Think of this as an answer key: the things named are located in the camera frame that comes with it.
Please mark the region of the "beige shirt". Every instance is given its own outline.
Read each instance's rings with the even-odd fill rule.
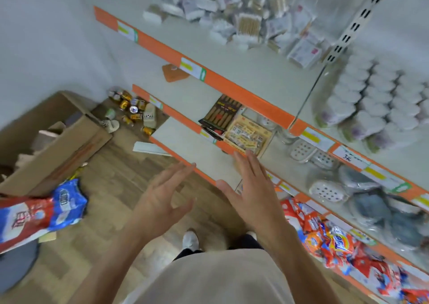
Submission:
[[[124,304],[294,304],[268,253],[240,249],[196,253],[169,264]]]

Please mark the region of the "hand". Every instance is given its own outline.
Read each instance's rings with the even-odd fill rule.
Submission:
[[[236,151],[233,157],[243,178],[242,195],[235,193],[224,180],[217,180],[216,186],[256,234],[268,237],[287,225],[274,185],[251,151],[246,151],[246,157]]]
[[[195,199],[177,208],[171,206],[171,199],[174,190],[195,167],[195,163],[191,166],[177,163],[158,174],[147,187],[128,222],[130,229],[140,234],[138,237],[144,244],[163,235],[191,211]]]

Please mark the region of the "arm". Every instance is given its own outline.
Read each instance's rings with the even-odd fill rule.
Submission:
[[[243,177],[238,195],[223,180],[217,187],[229,199],[241,218],[261,237],[267,252],[283,272],[296,304],[340,304],[319,268],[306,253],[297,232],[284,217],[271,180],[256,156],[234,153]]]
[[[143,247],[163,235],[192,209],[193,200],[172,208],[171,199],[175,188],[194,168],[195,164],[185,167],[179,163],[154,178],[137,203],[130,220],[91,269],[68,304],[113,302],[128,269]]]

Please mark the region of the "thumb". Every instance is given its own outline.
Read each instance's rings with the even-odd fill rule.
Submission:
[[[240,196],[224,180],[216,181],[217,188],[227,196],[229,202],[234,206],[239,201]]]
[[[171,213],[171,219],[174,221],[174,224],[181,220],[184,215],[186,215],[192,210],[194,203],[195,199],[190,199],[186,202],[186,204],[183,204],[180,207],[173,209]]]

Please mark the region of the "person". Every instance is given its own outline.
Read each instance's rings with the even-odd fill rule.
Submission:
[[[263,240],[250,235],[245,249],[199,251],[193,231],[185,233],[187,247],[152,281],[132,292],[126,304],[281,303],[339,304],[336,294],[301,245],[284,217],[271,180],[256,156],[233,154],[243,178],[238,195],[223,180],[216,186],[241,218]],[[193,206],[193,200],[172,208],[173,192],[190,175],[195,163],[176,164],[153,179],[129,221],[107,252],[93,266],[69,304],[110,304],[142,248],[163,235]]]

